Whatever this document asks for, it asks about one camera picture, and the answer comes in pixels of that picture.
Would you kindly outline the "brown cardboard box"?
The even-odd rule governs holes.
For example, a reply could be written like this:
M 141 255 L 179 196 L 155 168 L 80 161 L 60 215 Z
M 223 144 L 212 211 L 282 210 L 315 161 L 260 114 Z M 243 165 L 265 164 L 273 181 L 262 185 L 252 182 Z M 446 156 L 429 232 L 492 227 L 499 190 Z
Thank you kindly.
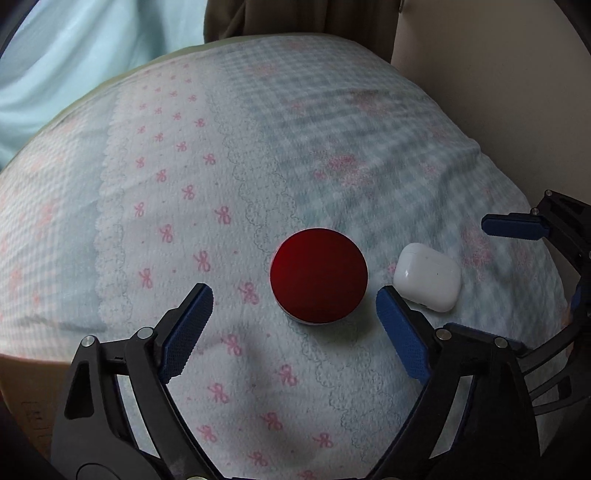
M 32 445 L 50 458 L 56 410 L 70 364 L 1 355 L 1 396 Z

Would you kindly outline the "white earbuds case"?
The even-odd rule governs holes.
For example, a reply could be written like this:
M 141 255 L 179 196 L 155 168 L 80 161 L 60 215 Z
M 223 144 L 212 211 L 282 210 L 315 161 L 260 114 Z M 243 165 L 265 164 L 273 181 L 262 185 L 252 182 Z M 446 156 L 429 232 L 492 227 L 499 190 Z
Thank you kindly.
M 447 255 L 427 245 L 411 243 L 401 251 L 393 285 L 404 299 L 446 313 L 459 299 L 461 268 Z

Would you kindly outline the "red lid cream jar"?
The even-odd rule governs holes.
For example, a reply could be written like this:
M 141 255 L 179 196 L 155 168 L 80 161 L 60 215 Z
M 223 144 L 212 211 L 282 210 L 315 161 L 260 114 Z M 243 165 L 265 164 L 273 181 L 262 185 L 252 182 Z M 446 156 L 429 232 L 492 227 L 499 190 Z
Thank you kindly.
M 309 228 L 290 235 L 273 255 L 270 288 L 283 312 L 321 326 L 351 316 L 366 295 L 369 271 L 356 244 L 338 231 Z

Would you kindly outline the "floral checked bed cover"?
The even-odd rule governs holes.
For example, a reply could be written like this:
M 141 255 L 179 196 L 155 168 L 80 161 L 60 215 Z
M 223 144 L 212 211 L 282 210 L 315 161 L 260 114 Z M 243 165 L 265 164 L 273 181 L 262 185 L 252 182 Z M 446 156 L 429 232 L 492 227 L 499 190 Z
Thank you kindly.
M 375 313 L 413 242 L 454 259 L 457 322 L 535 347 L 566 307 L 541 242 L 491 238 L 529 203 L 418 86 L 352 42 L 276 36 L 194 48 L 99 87 L 1 175 L 1 351 L 68 362 L 124 339 L 194 284 L 215 306 L 169 390 L 228 476 L 362 477 L 420 385 Z M 369 269 L 359 310 L 290 320 L 270 260 L 294 232 L 351 238 Z

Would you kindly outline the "light blue curtain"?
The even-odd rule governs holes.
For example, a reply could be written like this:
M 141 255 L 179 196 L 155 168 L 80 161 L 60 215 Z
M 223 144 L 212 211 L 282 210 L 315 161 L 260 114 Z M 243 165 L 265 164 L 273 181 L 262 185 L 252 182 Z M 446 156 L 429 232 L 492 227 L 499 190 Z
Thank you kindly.
M 4 1 L 1 163 L 102 82 L 204 42 L 204 1 Z

